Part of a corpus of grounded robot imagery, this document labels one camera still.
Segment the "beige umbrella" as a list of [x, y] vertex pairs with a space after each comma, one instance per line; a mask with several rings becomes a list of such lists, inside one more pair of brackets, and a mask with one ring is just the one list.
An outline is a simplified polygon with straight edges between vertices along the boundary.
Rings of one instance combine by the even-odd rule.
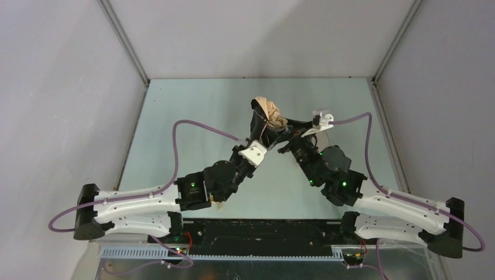
[[270, 150], [288, 139], [293, 127], [281, 115], [273, 101], [257, 96], [251, 100], [250, 105], [253, 111], [249, 134], [251, 141], [256, 140]]

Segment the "beige umbrella sleeve cover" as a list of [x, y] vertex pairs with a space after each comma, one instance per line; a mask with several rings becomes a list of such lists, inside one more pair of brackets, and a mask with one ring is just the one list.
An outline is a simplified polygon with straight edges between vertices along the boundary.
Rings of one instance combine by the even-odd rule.
[[318, 151], [322, 151], [328, 146], [330, 146], [330, 139], [326, 131], [321, 131], [315, 134], [316, 136], [316, 147]]

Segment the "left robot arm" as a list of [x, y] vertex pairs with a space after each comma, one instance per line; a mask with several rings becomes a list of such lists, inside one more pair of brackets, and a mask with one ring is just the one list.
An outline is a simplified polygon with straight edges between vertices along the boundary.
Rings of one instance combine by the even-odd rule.
[[94, 240], [112, 233], [154, 237], [183, 232], [182, 212], [209, 208], [224, 202], [251, 178], [267, 152], [253, 141], [235, 146], [229, 160], [220, 160], [203, 171], [177, 178], [169, 187], [142, 191], [102, 191], [86, 184], [78, 197], [75, 240]]

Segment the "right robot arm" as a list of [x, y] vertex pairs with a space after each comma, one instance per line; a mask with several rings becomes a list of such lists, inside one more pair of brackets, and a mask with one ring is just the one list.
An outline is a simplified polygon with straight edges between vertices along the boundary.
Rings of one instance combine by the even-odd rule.
[[319, 150], [310, 135], [291, 129], [288, 143], [278, 153], [291, 153], [313, 187], [333, 205], [353, 207], [341, 219], [345, 237], [395, 239], [427, 247], [435, 254], [463, 256], [463, 200], [435, 201], [377, 188], [370, 177], [351, 170], [351, 159], [339, 146]]

